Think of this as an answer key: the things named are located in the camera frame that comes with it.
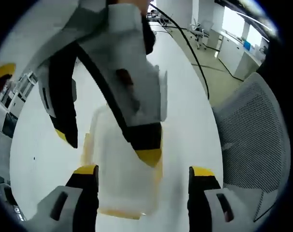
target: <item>window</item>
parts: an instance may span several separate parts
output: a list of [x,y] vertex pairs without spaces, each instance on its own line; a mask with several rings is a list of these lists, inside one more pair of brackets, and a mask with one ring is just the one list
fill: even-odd
[[224,7],[223,14],[223,29],[230,32],[233,35],[242,37],[245,20],[237,13]]
[[[152,0],[152,1],[151,1],[151,4],[153,4],[154,6],[157,6],[157,5],[156,5],[156,1],[157,1],[157,0]],[[155,10],[155,8],[152,7],[152,6],[150,5],[150,6],[148,7],[147,12],[151,12],[151,10]]]
[[261,34],[252,25],[249,27],[249,32],[247,36],[247,41],[255,47],[255,45],[260,46],[262,40]]

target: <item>gray floor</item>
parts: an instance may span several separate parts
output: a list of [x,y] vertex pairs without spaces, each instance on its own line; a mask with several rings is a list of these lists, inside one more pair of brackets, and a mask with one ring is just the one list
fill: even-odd
[[[167,30],[172,35],[174,40],[178,43],[178,45],[182,48],[182,50],[192,63],[193,68],[200,78],[206,92],[206,86],[203,80],[203,76],[185,39],[182,37],[178,29],[168,28]],[[200,47],[200,49],[198,50],[193,34],[186,30],[183,30],[183,32],[189,39],[189,42],[194,49],[194,52],[200,64],[202,66],[208,66],[202,67],[202,70],[209,86],[210,104],[212,106],[216,106],[222,103],[229,95],[231,95],[242,83],[242,81],[239,81],[231,76],[225,66],[215,57],[215,50],[212,50],[210,48],[207,48],[205,50],[204,47]]]

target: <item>laboratory room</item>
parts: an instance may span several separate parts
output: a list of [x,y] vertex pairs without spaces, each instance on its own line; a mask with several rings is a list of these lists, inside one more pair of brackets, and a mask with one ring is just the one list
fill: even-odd
[[0,231],[254,232],[287,223],[293,113],[278,16],[286,7],[14,5],[0,23]]

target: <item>white floor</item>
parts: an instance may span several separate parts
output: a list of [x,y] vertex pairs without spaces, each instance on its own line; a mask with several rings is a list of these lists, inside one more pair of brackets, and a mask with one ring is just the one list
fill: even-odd
[[[182,50],[194,66],[194,69],[199,76],[206,92],[205,81],[185,39],[176,28],[167,28],[167,31],[172,35],[174,40],[182,48]],[[183,32],[189,39],[189,42],[194,49],[194,52],[200,64],[202,66],[208,66],[202,67],[202,70],[209,86],[210,104],[212,106],[216,106],[222,103],[229,95],[231,95],[242,83],[242,81],[239,81],[231,76],[225,66],[215,57],[215,50],[212,50],[210,48],[207,48],[205,50],[204,46],[201,46],[200,49],[198,49],[193,34],[186,30],[183,30]]]

